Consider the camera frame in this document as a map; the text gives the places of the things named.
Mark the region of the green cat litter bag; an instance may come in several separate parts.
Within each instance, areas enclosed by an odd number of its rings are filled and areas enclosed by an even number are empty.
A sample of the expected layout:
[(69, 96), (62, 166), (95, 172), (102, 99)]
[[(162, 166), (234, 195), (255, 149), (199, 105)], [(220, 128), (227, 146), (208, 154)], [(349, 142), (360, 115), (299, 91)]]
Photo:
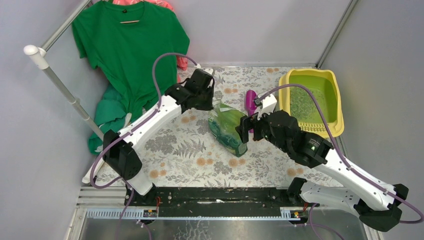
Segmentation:
[(247, 144), (243, 143), (236, 127), (246, 115), (229, 105), (217, 100), (212, 103), (213, 109), (208, 113), (208, 126), (216, 140), (225, 147), (232, 155), (241, 157), (247, 150)]

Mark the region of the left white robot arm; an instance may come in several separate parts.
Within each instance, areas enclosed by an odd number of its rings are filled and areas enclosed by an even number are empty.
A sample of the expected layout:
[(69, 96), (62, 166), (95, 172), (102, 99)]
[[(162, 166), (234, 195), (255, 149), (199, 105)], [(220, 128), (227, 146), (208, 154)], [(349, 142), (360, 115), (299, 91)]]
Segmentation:
[(183, 83), (169, 87), (160, 98), (160, 104), (118, 132), (105, 134), (104, 146), (117, 141), (102, 157), (123, 180), (136, 192), (136, 199), (144, 206), (155, 200), (154, 184), (142, 171), (143, 163), (137, 149), (173, 119), (185, 111), (213, 109), (214, 70), (197, 68)]

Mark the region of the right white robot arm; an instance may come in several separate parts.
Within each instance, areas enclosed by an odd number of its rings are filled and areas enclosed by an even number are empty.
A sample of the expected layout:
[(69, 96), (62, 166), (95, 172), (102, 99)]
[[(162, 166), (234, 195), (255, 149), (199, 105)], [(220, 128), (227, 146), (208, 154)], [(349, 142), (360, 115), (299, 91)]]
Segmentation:
[(322, 172), (341, 183), (342, 187), (326, 187), (295, 177), (286, 191), (293, 206), (303, 203), (327, 205), (348, 212), (380, 232), (388, 232), (401, 222), (401, 200), (409, 189), (403, 184), (385, 183), (353, 163), (347, 166), (334, 145), (325, 138), (301, 130), (296, 118), (279, 110), (258, 118), (243, 116), (235, 127), (243, 143), (267, 140), (296, 163)]

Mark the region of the yellow green litter box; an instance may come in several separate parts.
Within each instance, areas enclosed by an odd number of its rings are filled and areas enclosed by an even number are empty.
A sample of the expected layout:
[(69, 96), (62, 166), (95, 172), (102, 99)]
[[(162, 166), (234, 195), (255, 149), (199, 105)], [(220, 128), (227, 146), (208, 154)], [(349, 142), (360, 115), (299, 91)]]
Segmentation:
[(344, 132), (341, 94), (336, 75), (331, 70), (293, 68), (279, 79), (278, 84), (302, 85), (312, 93), (314, 99), (298, 86), (278, 90), (278, 109), (295, 117), (303, 131), (315, 133), (323, 138), (329, 137), (316, 108), (317, 102), (332, 136), (336, 138)]

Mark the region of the magenta plastic scoop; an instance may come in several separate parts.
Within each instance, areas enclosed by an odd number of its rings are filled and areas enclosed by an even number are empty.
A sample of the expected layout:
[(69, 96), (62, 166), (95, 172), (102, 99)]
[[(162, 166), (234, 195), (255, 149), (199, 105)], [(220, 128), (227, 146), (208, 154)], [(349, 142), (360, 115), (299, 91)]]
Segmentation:
[(257, 98), (257, 93), (254, 90), (248, 90), (245, 95), (245, 110), (247, 115), (251, 117), (255, 114), (257, 106), (255, 104), (255, 99)]

